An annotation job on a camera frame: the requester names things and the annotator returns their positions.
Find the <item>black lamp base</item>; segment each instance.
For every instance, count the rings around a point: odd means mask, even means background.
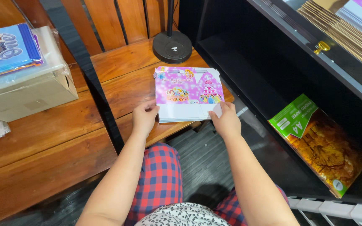
[[[153,40],[153,53],[163,62],[179,64],[191,56],[192,43],[188,36],[179,31],[173,31],[171,37],[167,36],[167,32],[162,32]]]

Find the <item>gray floor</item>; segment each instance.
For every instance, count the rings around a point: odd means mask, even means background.
[[[234,102],[237,111],[245,106]],[[242,135],[253,150],[269,148],[268,137],[250,111],[240,115]],[[183,171],[184,201],[200,203],[210,208],[227,196],[233,188],[229,159],[222,138],[216,134],[214,127],[208,124],[202,131],[193,130],[168,142],[180,154]],[[36,205],[28,210],[0,222],[1,225],[40,225],[66,226],[75,225],[82,209],[98,182],[80,188],[60,200]]]

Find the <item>blue notebook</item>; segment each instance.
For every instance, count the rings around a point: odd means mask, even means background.
[[[0,74],[39,65],[41,55],[25,23],[0,28]]]

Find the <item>red and blue checkered fabric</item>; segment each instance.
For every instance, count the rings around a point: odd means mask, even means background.
[[[276,185],[276,187],[278,187],[288,204],[288,199],[284,191],[279,186]],[[221,201],[213,211],[232,226],[247,226],[247,221],[241,211],[234,188],[231,190],[229,196]]]
[[[142,170],[125,226],[135,225],[157,208],[182,203],[182,172],[177,150],[164,143],[145,150]]]

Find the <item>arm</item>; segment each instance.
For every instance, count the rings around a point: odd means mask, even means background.
[[[235,106],[221,102],[222,116],[209,114],[229,152],[231,172],[241,210],[248,225],[299,225],[289,206],[241,136]]]
[[[142,168],[146,138],[154,126],[156,100],[133,110],[131,136],[87,201],[77,226],[121,226],[131,208]]]

